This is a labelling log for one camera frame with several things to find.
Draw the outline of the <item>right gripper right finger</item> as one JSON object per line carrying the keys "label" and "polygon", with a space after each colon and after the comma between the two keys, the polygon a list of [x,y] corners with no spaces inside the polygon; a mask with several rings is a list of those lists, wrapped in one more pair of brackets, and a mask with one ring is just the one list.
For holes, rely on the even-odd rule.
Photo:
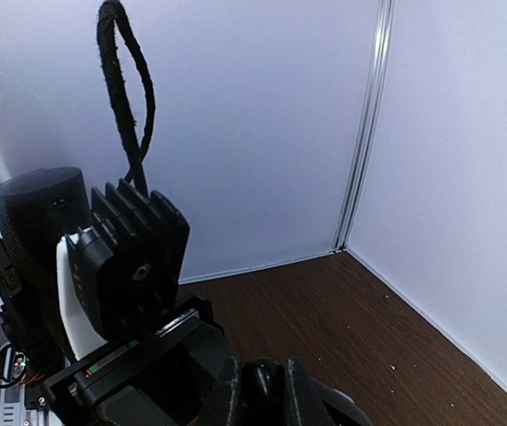
{"label": "right gripper right finger", "polygon": [[313,387],[301,359],[285,363],[284,422],[286,425],[333,426],[334,422]]}

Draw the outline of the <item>left aluminium post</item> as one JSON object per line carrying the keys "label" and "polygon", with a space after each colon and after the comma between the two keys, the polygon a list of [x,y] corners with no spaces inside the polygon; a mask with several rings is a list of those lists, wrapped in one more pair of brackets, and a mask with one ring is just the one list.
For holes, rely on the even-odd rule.
{"label": "left aluminium post", "polygon": [[392,25],[396,1],[378,2],[378,13],[373,32],[373,43],[368,67],[368,78],[364,91],[358,131],[353,149],[345,196],[335,233],[332,251],[347,250],[348,240],[353,229],[359,201],[365,182],[369,157],[376,133],[384,92],[384,82],[390,48],[392,45]]}

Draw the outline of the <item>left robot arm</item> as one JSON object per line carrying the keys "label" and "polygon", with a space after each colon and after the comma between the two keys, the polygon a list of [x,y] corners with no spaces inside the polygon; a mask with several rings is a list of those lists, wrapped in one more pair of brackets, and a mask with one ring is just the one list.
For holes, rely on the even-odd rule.
{"label": "left robot arm", "polygon": [[75,167],[13,177],[0,151],[0,423],[235,425],[240,368],[159,193],[87,190]]}

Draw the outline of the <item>black earbud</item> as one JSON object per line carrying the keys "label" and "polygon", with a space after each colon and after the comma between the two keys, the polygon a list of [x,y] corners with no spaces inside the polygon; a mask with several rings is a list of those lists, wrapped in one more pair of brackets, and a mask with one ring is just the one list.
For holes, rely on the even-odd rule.
{"label": "black earbud", "polygon": [[284,405],[285,372],[278,361],[253,359],[242,367],[242,398],[249,411],[259,419],[281,416]]}

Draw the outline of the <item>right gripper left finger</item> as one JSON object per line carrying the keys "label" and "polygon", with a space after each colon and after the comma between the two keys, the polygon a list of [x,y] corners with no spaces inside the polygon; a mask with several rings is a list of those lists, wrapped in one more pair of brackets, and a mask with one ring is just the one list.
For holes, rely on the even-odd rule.
{"label": "right gripper left finger", "polygon": [[196,425],[242,424],[241,372],[241,362],[236,357],[226,359],[210,395],[198,414]]}

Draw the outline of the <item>black earbud charging case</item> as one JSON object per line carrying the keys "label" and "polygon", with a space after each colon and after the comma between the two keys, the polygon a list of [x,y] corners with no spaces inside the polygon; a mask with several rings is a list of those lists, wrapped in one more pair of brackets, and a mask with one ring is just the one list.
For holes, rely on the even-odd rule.
{"label": "black earbud charging case", "polygon": [[314,378],[312,378],[312,384],[335,425],[372,425],[367,415],[348,395]]}

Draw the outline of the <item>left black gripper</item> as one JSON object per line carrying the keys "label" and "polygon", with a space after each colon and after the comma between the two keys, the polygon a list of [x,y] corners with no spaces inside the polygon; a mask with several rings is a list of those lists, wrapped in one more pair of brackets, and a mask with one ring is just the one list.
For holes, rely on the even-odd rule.
{"label": "left black gripper", "polygon": [[104,344],[42,392],[65,425],[187,425],[232,355],[211,301],[187,295],[155,332]]}

